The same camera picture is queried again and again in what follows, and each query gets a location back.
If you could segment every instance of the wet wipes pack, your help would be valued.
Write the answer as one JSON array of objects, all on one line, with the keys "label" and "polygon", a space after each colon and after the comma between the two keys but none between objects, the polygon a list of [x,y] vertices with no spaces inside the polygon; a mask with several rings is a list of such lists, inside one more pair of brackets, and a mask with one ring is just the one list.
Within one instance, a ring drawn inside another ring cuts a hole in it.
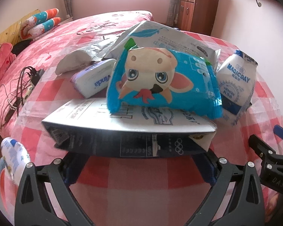
[{"label": "wet wipes pack", "polygon": [[249,107],[254,93],[258,63],[244,52],[236,50],[221,65],[217,80],[222,98],[222,123],[235,126]]},{"label": "wet wipes pack", "polygon": [[113,68],[107,90],[111,113],[121,103],[193,111],[216,119],[221,97],[211,64],[203,58],[165,48],[138,48],[131,38]]},{"label": "wet wipes pack", "polygon": [[77,91],[89,98],[108,86],[115,62],[115,59],[108,59],[95,63],[74,74],[70,81]]}]

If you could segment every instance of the metal screw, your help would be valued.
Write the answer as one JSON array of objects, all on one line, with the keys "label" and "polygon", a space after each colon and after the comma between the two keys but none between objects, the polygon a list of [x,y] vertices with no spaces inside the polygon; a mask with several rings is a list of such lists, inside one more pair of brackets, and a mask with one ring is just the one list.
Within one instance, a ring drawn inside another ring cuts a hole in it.
[{"label": "metal screw", "polygon": [[249,167],[254,167],[255,164],[254,164],[253,162],[249,161],[249,162],[248,162],[248,166],[249,166]]},{"label": "metal screw", "polygon": [[225,159],[225,158],[220,158],[219,159],[219,162],[221,163],[221,164],[226,164],[228,161],[227,161],[227,159]]},{"label": "metal screw", "polygon": [[54,161],[53,161],[53,163],[55,164],[55,165],[59,165],[60,163],[61,163],[61,159],[60,158],[57,158],[57,159],[55,159]]},{"label": "metal screw", "polygon": [[26,164],[26,167],[27,167],[27,168],[31,168],[32,166],[33,166],[33,163],[32,163],[32,162],[29,162],[29,163]]}]

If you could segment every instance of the tissue pack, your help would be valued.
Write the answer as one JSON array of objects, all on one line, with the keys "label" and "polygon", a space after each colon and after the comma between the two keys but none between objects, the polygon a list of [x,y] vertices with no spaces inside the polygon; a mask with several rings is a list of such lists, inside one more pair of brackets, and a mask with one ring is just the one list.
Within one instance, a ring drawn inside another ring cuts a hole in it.
[{"label": "tissue pack", "polygon": [[71,78],[75,89],[85,98],[98,93],[108,86],[115,59],[108,59],[95,63]]}]

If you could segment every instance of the pink checkered bedsheet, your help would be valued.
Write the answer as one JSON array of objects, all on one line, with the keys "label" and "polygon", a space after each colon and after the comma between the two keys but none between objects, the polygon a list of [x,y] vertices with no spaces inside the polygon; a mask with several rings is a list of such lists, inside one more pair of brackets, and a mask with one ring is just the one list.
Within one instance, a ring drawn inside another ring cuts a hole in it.
[{"label": "pink checkered bedsheet", "polygon": [[[116,14],[114,22],[119,19],[123,23],[122,16]],[[107,23],[113,23],[111,16],[112,14],[107,18]],[[138,12],[138,16],[142,20],[152,19],[151,15],[145,12]],[[48,66],[15,125],[8,126],[2,131],[4,137],[11,136],[24,144],[36,165],[49,164],[53,159],[63,158],[66,154],[54,148],[54,141],[41,125],[41,120],[69,100],[82,98],[69,82],[74,72],[56,76],[54,72],[57,63],[66,53],[95,40],[102,34],[118,30],[109,27],[108,24],[108,27],[99,28],[90,20],[91,18],[84,18],[66,24],[37,41],[19,57],[21,67],[15,65],[11,69],[12,74],[17,75],[25,65]],[[220,63],[237,49],[235,45],[224,40],[186,33],[213,49],[221,48]],[[105,96],[105,92],[102,91],[97,96]],[[283,141],[272,132],[275,124],[283,126],[283,117],[274,96],[260,75],[257,75],[252,104],[237,126],[226,127],[218,124],[217,134],[210,148],[217,156],[226,157],[235,164],[245,165],[247,161],[254,161],[259,171],[260,159],[248,147],[248,137],[251,134],[257,134],[278,154],[283,154]],[[184,225],[204,199],[209,188],[193,160],[186,156],[168,159],[91,157],[78,182],[71,186],[73,194],[85,212],[100,226]],[[223,214],[232,190],[233,185],[229,187],[226,200],[222,203],[216,218]],[[6,177],[3,200],[11,218],[14,213],[16,191],[17,188]],[[268,218],[277,201],[277,194],[264,187],[263,195]],[[50,198],[58,216],[65,218],[52,192]]]}]

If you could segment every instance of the blue snack bag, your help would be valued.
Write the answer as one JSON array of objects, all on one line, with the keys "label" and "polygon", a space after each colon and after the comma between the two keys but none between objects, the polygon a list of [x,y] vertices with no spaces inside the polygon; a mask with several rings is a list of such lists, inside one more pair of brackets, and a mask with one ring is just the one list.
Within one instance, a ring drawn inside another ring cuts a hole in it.
[{"label": "blue snack bag", "polygon": [[193,111],[210,119],[222,116],[213,68],[203,58],[165,48],[138,48],[131,38],[112,72],[107,107],[121,103]]}]

